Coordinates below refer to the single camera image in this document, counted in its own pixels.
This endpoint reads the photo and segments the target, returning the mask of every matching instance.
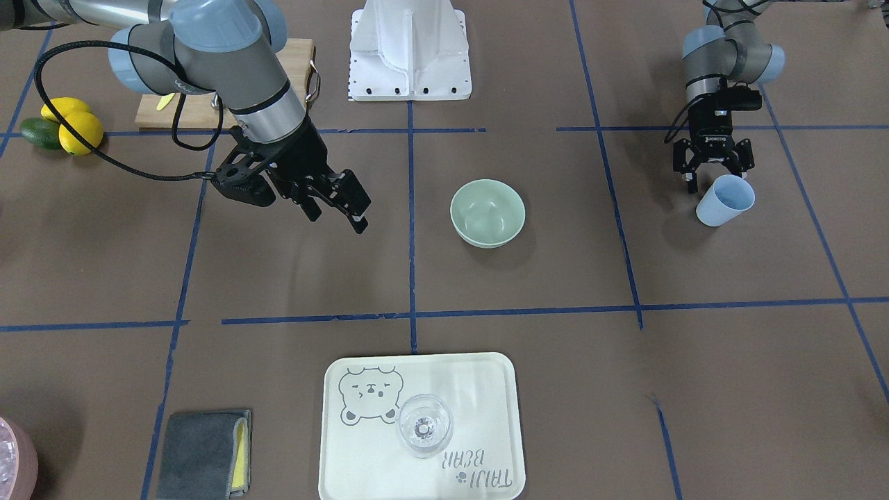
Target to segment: white tray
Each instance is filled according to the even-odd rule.
[[[450,443],[426,459],[395,424],[399,405],[422,393],[453,414]],[[497,352],[338,359],[324,376],[321,425],[322,500],[511,500],[525,488],[516,372]]]

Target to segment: blue tape line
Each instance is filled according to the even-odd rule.
[[[661,422],[661,435],[664,438],[664,449],[667,451],[667,462],[669,463],[669,475],[673,479],[673,492],[676,494],[676,500],[682,500],[682,486],[679,484],[679,472],[676,468],[676,458],[673,455],[673,443],[669,439],[669,429],[667,428],[667,419],[664,417],[661,402],[652,396],[654,405],[658,408],[658,421]]]
[[[473,316],[532,316],[539,314],[588,314],[592,312],[627,312],[635,305],[604,305],[592,307],[541,307],[529,309],[428,310],[417,312],[417,318],[461,318]]]
[[[886,385],[886,380],[883,377],[883,370],[880,369],[879,363],[877,363],[877,357],[874,356],[874,351],[870,347],[868,336],[867,334],[865,334],[864,328],[861,326],[861,322],[858,319],[858,313],[855,311],[853,301],[849,297],[849,292],[845,286],[843,277],[840,275],[837,261],[836,259],[834,259],[833,252],[830,251],[828,240],[824,236],[824,230],[821,228],[821,223],[818,222],[818,215],[815,214],[815,209],[812,206],[812,201],[809,199],[809,194],[805,190],[805,185],[803,185],[803,178],[800,176],[799,170],[797,169],[797,162],[794,161],[793,155],[790,153],[790,147],[787,144],[787,139],[785,139],[784,137],[784,132],[781,130],[782,127],[778,123],[778,118],[775,116],[774,109],[772,108],[772,103],[769,101],[769,96],[765,93],[765,89],[762,85],[759,86],[759,92],[763,94],[763,102],[765,103],[765,107],[769,110],[769,116],[772,117],[772,123],[774,123],[775,130],[778,132],[778,138],[781,139],[781,146],[784,148],[784,154],[787,155],[787,160],[790,163],[790,169],[793,171],[793,176],[797,180],[799,191],[803,195],[805,207],[809,211],[809,216],[812,217],[812,223],[815,225],[815,230],[818,232],[818,238],[821,240],[821,246],[824,247],[824,253],[828,256],[830,268],[833,269],[834,276],[837,278],[837,283],[839,284],[840,291],[843,293],[843,298],[845,299],[846,306],[849,308],[849,314],[852,315],[852,320],[855,324],[855,328],[858,330],[858,336],[861,338],[861,343],[864,345],[864,350],[868,353],[870,365],[873,367],[874,373],[877,375],[880,389],[883,390],[883,397],[885,398],[886,403],[889,404],[889,386]]]
[[[476,133],[484,132],[477,128],[414,128],[413,133]]]
[[[118,328],[173,327],[188,321],[109,321],[107,323],[56,323],[50,325],[0,326],[0,332],[55,332],[60,330],[108,330]]]
[[[321,128],[318,133],[407,133],[406,128]]]
[[[213,130],[179,130],[177,135],[213,135]],[[121,130],[117,132],[105,132],[105,135],[108,137],[154,137],[154,136],[166,136],[169,137],[171,132],[169,130]]]
[[[851,299],[856,303],[885,303],[889,297],[860,297]],[[842,305],[846,299],[791,299],[784,301],[738,301],[738,302],[690,302],[641,304],[643,310],[699,310],[699,309],[745,309],[760,307],[798,307],[811,305]],[[479,309],[479,310],[425,310],[415,311],[416,318],[459,318],[475,316],[531,316],[540,314],[590,314],[596,312],[630,312],[636,310],[635,305],[604,305],[580,307],[552,307],[525,309]],[[409,319],[407,312],[382,312],[368,314],[332,314],[316,316],[280,316],[269,318],[229,318],[221,321],[222,325],[257,325],[274,323],[317,323],[324,321],[365,321],[376,319]]]
[[[212,168],[213,152],[216,145],[212,145],[207,152],[207,161],[204,165],[204,171],[209,172]],[[197,248],[197,234],[201,230],[201,212],[204,208],[204,195],[207,193],[207,181],[201,182],[201,194],[197,199],[197,209],[195,210],[195,222],[191,229],[191,242],[188,244],[188,258],[185,261],[185,270],[182,273],[182,289],[179,294],[179,305],[176,307],[176,325],[172,328],[170,335],[170,349],[167,351],[166,370],[164,372],[164,396],[161,398],[161,404],[157,406],[155,415],[155,426],[151,434],[151,447],[148,450],[148,462],[145,465],[145,479],[142,481],[141,500],[148,500],[148,490],[151,487],[151,474],[155,470],[155,458],[157,456],[157,443],[160,440],[161,423],[164,420],[164,411],[166,410],[167,394],[170,391],[170,379],[172,378],[173,353],[176,351],[176,344],[179,342],[179,331],[181,327],[182,312],[185,310],[185,300],[188,295],[188,282],[191,279],[191,266],[195,261],[195,249]]]
[[[852,303],[886,303],[889,302],[889,297],[859,297],[851,300]]]
[[[781,125],[781,129],[783,129],[783,130],[889,130],[889,125]]]
[[[666,125],[618,125],[598,127],[604,132],[668,131]],[[774,130],[774,125],[735,125],[735,130]],[[889,130],[889,125],[782,125],[783,130]],[[596,132],[594,126],[558,126],[556,132]]]
[[[46,47],[50,44],[50,38],[52,38],[53,30],[49,30],[46,32],[46,36],[44,37],[44,43],[40,45],[40,52],[37,53],[37,58],[44,55],[46,52]],[[28,75],[28,79],[25,80],[25,88],[22,89],[21,94],[19,95],[19,103],[15,105],[15,111],[12,113],[12,121],[9,122],[9,126],[6,127],[6,136],[3,138],[3,142],[0,142],[0,157],[3,157],[3,154],[6,151],[6,144],[9,143],[10,134],[12,130],[15,128],[16,122],[19,121],[19,113],[21,113],[22,106],[25,105],[25,98],[28,97],[28,91],[31,89],[31,84],[34,82],[34,71]]]
[[[279,316],[273,318],[228,318],[222,325],[267,325],[275,323],[321,323],[324,321],[366,321],[374,319],[406,319],[410,312],[382,312],[379,314],[328,314],[316,316]]]
[[[574,34],[577,36],[577,48],[581,53],[581,64],[583,66],[583,75],[587,79],[587,93],[589,94],[589,105],[593,109],[593,121],[596,123],[596,133],[599,139],[599,149],[602,152],[602,163],[605,167],[605,178],[608,180],[608,192],[611,194],[612,204],[614,205],[614,221],[617,223],[617,231],[621,237],[621,245],[623,245],[623,258],[627,264],[627,278],[629,280],[629,290],[633,294],[633,304],[636,306],[636,316],[639,322],[639,329],[645,328],[642,319],[642,307],[639,304],[639,292],[636,288],[636,279],[633,276],[633,263],[629,258],[629,247],[627,246],[627,237],[623,232],[623,223],[621,222],[621,209],[617,203],[617,192],[614,190],[614,179],[612,178],[611,166],[608,162],[608,151],[605,149],[605,137],[602,134],[602,123],[599,121],[599,111],[596,106],[596,95],[593,93],[593,81],[589,76],[589,66],[587,65],[587,54],[583,49],[583,39],[581,38],[581,26],[577,21],[577,9],[574,7],[574,0],[568,0],[571,6],[571,16],[574,22]]]
[[[410,214],[409,230],[408,230],[408,256],[411,263],[410,272],[410,293],[411,293],[411,354],[418,352],[417,348],[417,272],[415,266],[414,252],[414,228],[416,226],[416,211],[414,210],[413,198],[413,101],[407,102],[407,206]]]
[[[696,310],[696,309],[735,309],[754,307],[790,307],[804,305],[845,304],[845,299],[798,299],[787,301],[742,301],[742,302],[698,302],[643,304],[643,310]]]

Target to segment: metal handle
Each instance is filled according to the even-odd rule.
[[[318,95],[321,94],[321,73],[318,73],[318,68],[315,67],[315,60],[308,60],[309,73],[308,73],[308,82],[312,83],[312,77],[315,77],[315,89],[306,94],[306,109],[312,108],[312,103],[317,100]]]
[[[220,95],[216,92],[213,93],[213,99],[210,101],[210,107],[215,111],[219,111],[220,108],[225,109],[225,104],[222,103],[222,99],[220,99]]]

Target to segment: bowl rim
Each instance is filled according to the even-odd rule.
[[[510,193],[511,195],[515,196],[516,199],[518,200],[518,203],[522,206],[522,221],[518,224],[518,229],[516,229],[516,232],[513,233],[512,236],[510,236],[509,238],[506,238],[503,241],[499,241],[497,243],[483,243],[481,241],[476,241],[475,239],[467,236],[466,233],[464,233],[457,226],[457,222],[453,219],[453,202],[454,202],[454,200],[456,200],[457,196],[460,195],[460,192],[463,191],[464,189],[466,189],[468,186],[471,186],[473,184],[478,184],[478,183],[491,184],[494,186],[501,186],[503,188],[506,188],[507,192]],[[453,196],[451,197],[451,204],[450,204],[448,212],[449,212],[449,215],[451,216],[451,225],[457,231],[457,234],[460,235],[460,237],[463,238],[467,243],[471,244],[472,246],[477,246],[479,248],[496,248],[498,246],[506,245],[507,243],[512,241],[516,236],[518,236],[518,233],[522,232],[522,229],[525,228],[525,221],[527,220],[527,211],[525,209],[525,201],[522,199],[522,197],[518,194],[518,192],[515,189],[513,189],[512,186],[508,185],[506,182],[498,181],[496,179],[486,179],[486,178],[485,179],[475,179],[474,181],[469,181],[466,184],[463,184],[462,186],[460,186],[460,188],[455,193],[453,193]]]

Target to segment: green bowl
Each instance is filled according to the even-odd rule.
[[[464,241],[479,248],[506,245],[525,225],[525,204],[500,181],[479,179],[451,199],[451,222]]]

